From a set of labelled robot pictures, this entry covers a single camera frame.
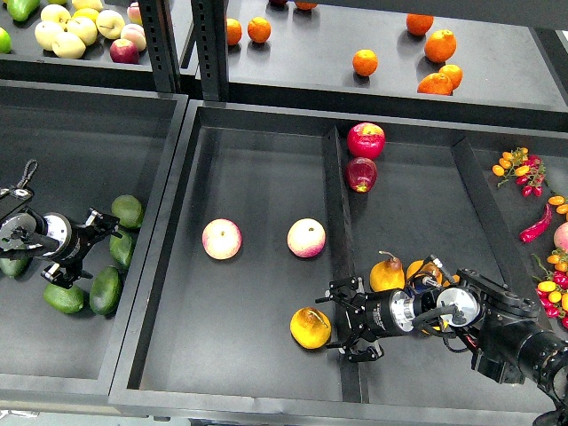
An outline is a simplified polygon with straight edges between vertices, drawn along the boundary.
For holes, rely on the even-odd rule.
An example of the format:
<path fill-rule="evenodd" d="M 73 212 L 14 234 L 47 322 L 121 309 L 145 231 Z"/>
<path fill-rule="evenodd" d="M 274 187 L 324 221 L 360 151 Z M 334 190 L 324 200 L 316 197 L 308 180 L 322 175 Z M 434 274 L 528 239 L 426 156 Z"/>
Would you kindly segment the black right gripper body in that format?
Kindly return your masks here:
<path fill-rule="evenodd" d="M 399 289 L 358 293 L 353 298 L 352 327 L 361 338 L 402 336 L 414 330 L 414 299 Z"/>

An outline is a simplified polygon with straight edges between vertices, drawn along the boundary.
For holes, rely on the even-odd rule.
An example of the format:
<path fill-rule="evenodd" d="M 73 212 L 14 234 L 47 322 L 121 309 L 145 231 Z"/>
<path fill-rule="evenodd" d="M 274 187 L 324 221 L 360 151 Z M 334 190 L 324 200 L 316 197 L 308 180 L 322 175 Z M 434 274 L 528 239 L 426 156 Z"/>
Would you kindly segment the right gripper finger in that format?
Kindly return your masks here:
<path fill-rule="evenodd" d="M 316 304 L 334 302 L 342 306 L 347 312 L 362 313 L 365 310 L 367 293 L 361 276 L 351 276 L 328 283 L 328 289 L 323 297 L 315 300 Z"/>
<path fill-rule="evenodd" d="M 384 356 L 383 347 L 368 327 L 356 326 L 343 340 L 325 344 L 326 349 L 337 349 L 351 363 L 372 362 Z"/>

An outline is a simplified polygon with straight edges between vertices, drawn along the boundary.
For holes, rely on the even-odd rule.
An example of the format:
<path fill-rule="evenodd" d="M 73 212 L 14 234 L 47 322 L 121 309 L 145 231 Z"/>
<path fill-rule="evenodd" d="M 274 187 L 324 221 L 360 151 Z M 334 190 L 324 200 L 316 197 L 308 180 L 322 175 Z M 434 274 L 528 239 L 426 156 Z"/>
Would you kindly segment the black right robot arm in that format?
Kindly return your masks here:
<path fill-rule="evenodd" d="M 432 262 L 448 280 L 437 285 L 416 272 L 403 288 L 366 292 L 363 280 L 351 276 L 329 283 L 322 302 L 343 308 L 346 337 L 329 343 L 351 363 L 383 356 L 380 339 L 425 332 L 444 342 L 459 339 L 471 353 L 471 368 L 497 382 L 534 382 L 555 408 L 538 416 L 536 425 L 567 423 L 567 342 L 539 322 L 540 307 L 485 276 L 460 269 L 452 277 L 434 256 Z"/>

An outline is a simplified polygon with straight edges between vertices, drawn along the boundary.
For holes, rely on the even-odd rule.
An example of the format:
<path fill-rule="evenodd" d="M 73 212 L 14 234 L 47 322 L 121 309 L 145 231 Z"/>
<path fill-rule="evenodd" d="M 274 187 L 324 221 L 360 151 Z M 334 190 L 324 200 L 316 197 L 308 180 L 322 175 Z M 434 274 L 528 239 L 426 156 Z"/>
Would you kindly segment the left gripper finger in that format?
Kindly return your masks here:
<path fill-rule="evenodd" d="M 92 248 L 109 236 L 122 238 L 119 232 L 120 219 L 118 217 L 101 213 L 94 208 L 90 208 L 89 212 L 84 224 L 79 227 L 81 242 L 85 247 Z"/>
<path fill-rule="evenodd" d="M 54 263 L 41 271 L 41 276 L 52 285 L 71 288 L 79 279 L 92 279 L 93 275 L 83 269 L 83 263 Z"/>

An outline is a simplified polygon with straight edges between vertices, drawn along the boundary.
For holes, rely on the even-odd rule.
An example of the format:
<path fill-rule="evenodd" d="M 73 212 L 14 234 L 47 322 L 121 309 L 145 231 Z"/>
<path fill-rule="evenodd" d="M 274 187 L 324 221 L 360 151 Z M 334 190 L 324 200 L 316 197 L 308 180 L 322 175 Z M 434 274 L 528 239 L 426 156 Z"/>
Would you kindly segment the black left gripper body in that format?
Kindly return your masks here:
<path fill-rule="evenodd" d="M 43 258 L 66 268 L 82 270 L 83 260 L 93 245 L 93 228 L 77 224 L 59 213 L 48 213 L 43 218 L 47 224 L 47 236 L 59 244 Z"/>

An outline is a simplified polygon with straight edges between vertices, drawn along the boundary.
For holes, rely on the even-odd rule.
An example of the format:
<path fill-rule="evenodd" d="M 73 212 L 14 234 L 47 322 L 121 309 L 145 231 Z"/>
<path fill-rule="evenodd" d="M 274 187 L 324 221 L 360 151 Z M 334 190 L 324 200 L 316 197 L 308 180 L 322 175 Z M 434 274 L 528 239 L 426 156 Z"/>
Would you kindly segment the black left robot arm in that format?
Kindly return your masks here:
<path fill-rule="evenodd" d="M 95 244 L 109 236 L 122 237 L 119 219 L 90 209 L 86 222 L 78 224 L 60 213 L 35 212 L 28 206 L 34 197 L 28 184 L 37 167 L 37 160 L 29 160 L 19 182 L 1 189 L 1 257 L 51 261 L 41 275 L 69 289 L 77 280 L 92 277 L 83 269 L 83 260 Z"/>

